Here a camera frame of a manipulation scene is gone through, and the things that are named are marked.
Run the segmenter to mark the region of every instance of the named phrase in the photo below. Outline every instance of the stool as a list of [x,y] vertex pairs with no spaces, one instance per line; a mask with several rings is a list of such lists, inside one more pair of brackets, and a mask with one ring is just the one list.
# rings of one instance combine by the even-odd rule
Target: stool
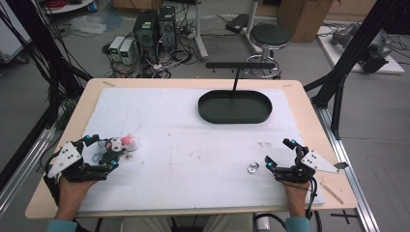
[[247,73],[254,73],[262,78],[280,79],[279,64],[274,59],[273,50],[287,47],[290,43],[289,33],[276,25],[259,24],[250,30],[249,39],[253,44],[262,49],[262,54],[252,55],[246,62],[272,62],[276,67],[271,70],[248,70]]

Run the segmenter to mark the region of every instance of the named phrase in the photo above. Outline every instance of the small metal object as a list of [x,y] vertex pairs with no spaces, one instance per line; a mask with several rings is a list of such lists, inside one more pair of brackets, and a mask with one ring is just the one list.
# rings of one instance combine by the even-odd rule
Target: small metal object
[[253,174],[256,172],[257,168],[259,167],[259,162],[254,162],[248,167],[248,172]]

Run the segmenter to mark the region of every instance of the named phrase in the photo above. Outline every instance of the black cord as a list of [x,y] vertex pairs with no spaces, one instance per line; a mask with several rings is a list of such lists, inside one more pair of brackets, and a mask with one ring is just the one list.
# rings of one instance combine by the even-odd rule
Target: black cord
[[195,216],[195,219],[193,220],[192,228],[195,227],[195,223],[196,223],[197,218],[198,218],[198,216]]
[[263,217],[274,218],[275,220],[277,220],[281,224],[283,229],[286,229],[286,223],[280,217],[278,217],[274,214],[259,214],[259,215],[254,216],[253,220],[256,221],[256,220],[258,220],[260,218],[263,218]]
[[40,165],[40,167],[44,167],[44,166],[43,166],[43,156],[45,155],[45,153],[48,152],[52,147],[54,147],[54,145],[55,145],[58,141],[60,141],[60,138],[61,138],[62,135],[63,135],[63,133],[61,133],[60,136],[58,136],[58,138],[57,138],[51,145],[49,145],[47,149],[45,149],[45,150],[43,151],[42,155],[41,155],[40,158],[39,158],[39,165]]
[[316,197],[316,192],[317,192],[317,182],[316,179],[314,179],[314,177],[311,178],[310,181],[310,188],[311,188],[311,192],[310,192],[310,200],[307,206],[307,212],[306,212],[306,216],[307,219],[311,219],[312,217],[312,211],[311,211],[311,205],[313,204],[313,200],[314,197]]
[[319,212],[318,211],[313,211],[314,212],[314,217],[316,218],[317,222],[317,232],[322,232],[322,219],[320,218]]
[[97,221],[97,225],[96,225],[96,232],[100,232],[100,228],[102,227],[103,224],[103,218],[99,217],[99,220]]

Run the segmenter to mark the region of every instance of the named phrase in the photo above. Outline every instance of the teal sleeve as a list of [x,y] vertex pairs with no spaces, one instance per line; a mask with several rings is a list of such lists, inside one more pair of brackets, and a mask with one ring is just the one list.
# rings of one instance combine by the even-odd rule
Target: teal sleeve
[[46,232],[74,232],[76,223],[68,220],[52,219],[48,223]]
[[290,217],[285,223],[286,232],[309,232],[310,230],[306,217]]

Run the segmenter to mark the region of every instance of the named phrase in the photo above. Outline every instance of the floor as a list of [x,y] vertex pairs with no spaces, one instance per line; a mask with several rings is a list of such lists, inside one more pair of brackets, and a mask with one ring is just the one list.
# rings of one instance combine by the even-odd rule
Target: floor
[[[54,18],[64,27],[71,18],[88,15],[85,10],[62,14]],[[98,15],[108,19],[108,30],[102,35],[73,32],[67,34],[64,42],[68,50],[92,76],[104,77],[110,72],[109,62],[102,47],[116,35],[127,35],[133,28],[132,15],[119,17],[109,7],[100,9]],[[203,28],[223,29],[224,23],[218,17],[207,17]],[[259,17],[256,22],[272,22],[272,18]],[[400,37],[404,44],[410,40]],[[209,52],[208,61],[243,61],[250,56],[250,48],[243,36],[214,38],[203,37]],[[318,41],[312,43],[291,43],[286,49],[275,53],[280,63],[282,79],[297,79],[303,84],[328,73],[332,66]],[[393,52],[396,61],[409,63],[406,58]],[[340,136],[350,158],[352,167],[366,195],[380,231],[407,231],[410,227],[410,67],[402,65],[406,73],[364,74],[352,72],[345,83],[340,118]],[[234,78],[228,72],[212,72],[197,62],[171,70],[171,78]],[[317,90],[307,93],[310,97]],[[0,67],[0,120],[3,124],[0,134],[0,168],[20,146],[28,132],[34,127],[47,108],[47,84],[41,78],[33,62],[22,65],[11,63]],[[46,220],[30,220],[24,215],[42,173],[33,171],[6,213],[0,218],[2,231],[45,231]],[[321,211],[324,231],[364,231],[360,221],[354,217],[355,210],[346,210],[352,217],[337,217],[342,211]],[[286,213],[278,214],[286,218]],[[178,217],[181,224],[201,225],[206,217]],[[119,231],[120,218],[105,218],[101,231]],[[96,219],[82,219],[83,226],[94,230]],[[317,229],[315,218],[310,223],[311,231]],[[283,231],[271,220],[271,231]]]

